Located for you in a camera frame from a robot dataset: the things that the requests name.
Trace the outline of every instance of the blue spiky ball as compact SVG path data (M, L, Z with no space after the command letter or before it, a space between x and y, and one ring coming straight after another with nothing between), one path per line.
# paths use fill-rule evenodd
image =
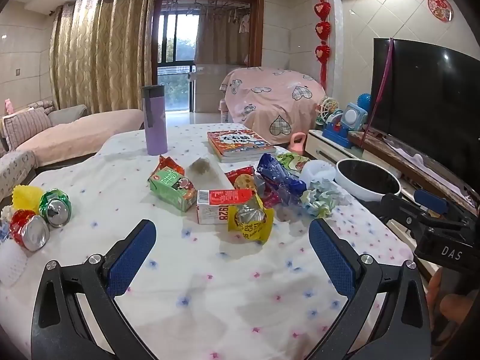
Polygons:
M367 112L370 111L370 95L369 93L363 93L358 97L357 105L363 108Z

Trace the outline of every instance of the floor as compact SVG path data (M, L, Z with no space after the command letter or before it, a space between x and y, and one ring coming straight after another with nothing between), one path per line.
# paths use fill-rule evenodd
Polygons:
M188 112L171 111L166 112L166 126L183 126L190 124L220 123L220 112Z

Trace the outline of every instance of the black and white basin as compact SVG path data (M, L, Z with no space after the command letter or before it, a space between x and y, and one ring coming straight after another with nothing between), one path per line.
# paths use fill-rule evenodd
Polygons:
M335 182L357 199L379 202L387 193L400 195L402 186L388 170L356 158L337 162Z

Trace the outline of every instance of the round red wall decoration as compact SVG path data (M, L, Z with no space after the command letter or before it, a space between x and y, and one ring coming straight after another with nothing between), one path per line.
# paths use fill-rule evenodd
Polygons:
M428 0L428 8L438 20L444 23L453 19L453 8L447 0Z

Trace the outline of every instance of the red and white box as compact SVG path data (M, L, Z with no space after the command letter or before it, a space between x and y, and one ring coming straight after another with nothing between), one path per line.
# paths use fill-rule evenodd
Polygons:
M200 190L197 194L197 217L200 225L226 225L229 205L244 204L254 195L252 190Z

